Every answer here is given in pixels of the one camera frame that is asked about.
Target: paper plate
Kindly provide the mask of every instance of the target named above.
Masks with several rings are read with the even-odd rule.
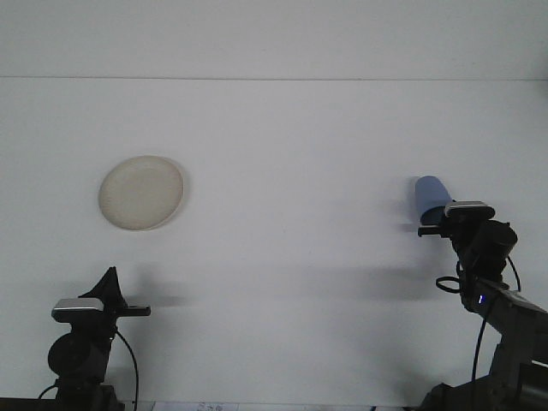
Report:
[[[122,229],[165,223],[182,199],[182,175],[167,158],[142,156],[118,164],[99,190],[104,217]]]

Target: white plate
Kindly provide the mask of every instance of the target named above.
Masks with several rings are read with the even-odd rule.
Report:
[[[118,164],[99,190],[104,217],[122,229],[153,229],[182,199],[182,175],[167,158],[142,156]]]

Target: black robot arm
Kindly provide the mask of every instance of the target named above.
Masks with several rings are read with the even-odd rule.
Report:
[[[432,180],[428,184],[434,187]],[[417,409],[548,410],[548,313],[510,291],[502,277],[517,243],[514,230],[509,223],[491,220],[495,211],[479,201],[449,201],[422,211],[430,221],[419,228],[419,235],[449,238],[458,257],[458,277],[451,278],[458,289],[453,291],[469,312],[501,334],[501,341],[488,375],[456,387],[440,384]]]

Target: black cable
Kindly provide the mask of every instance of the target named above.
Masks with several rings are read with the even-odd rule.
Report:
[[[135,368],[135,401],[134,401],[134,411],[137,411],[137,402],[139,401],[139,370],[137,369],[137,360],[135,359],[134,351],[129,346],[128,341],[123,337],[122,334],[120,334],[120,331],[116,331],[116,335],[120,337],[120,339],[123,341],[124,344],[126,344],[126,347],[128,347],[128,351],[131,354],[131,359],[134,362],[134,368]]]
[[[478,358],[480,357],[481,340],[483,339],[483,333],[485,331],[485,325],[487,324],[489,315],[491,314],[491,311],[495,306],[495,303],[497,302],[499,296],[500,295],[496,295],[495,298],[493,298],[493,300],[491,301],[491,304],[485,312],[485,317],[481,322],[481,327],[479,328],[478,342],[476,343],[476,352],[474,354],[474,365],[472,366],[472,387],[470,390],[470,402],[472,405],[472,411],[476,410],[476,372],[478,371]]]
[[[46,388],[45,390],[43,390],[43,391],[40,393],[40,395],[38,396],[38,399],[41,400],[42,397],[44,396],[44,394],[45,394],[46,392],[48,392],[49,390],[53,390],[53,389],[56,388],[56,387],[57,387],[57,386],[56,386],[55,384],[50,385],[48,388]]]
[[[514,270],[515,281],[517,282],[517,290],[521,292],[520,276],[517,275],[517,269],[515,268],[514,261],[508,256],[508,262],[510,263],[512,270]]]

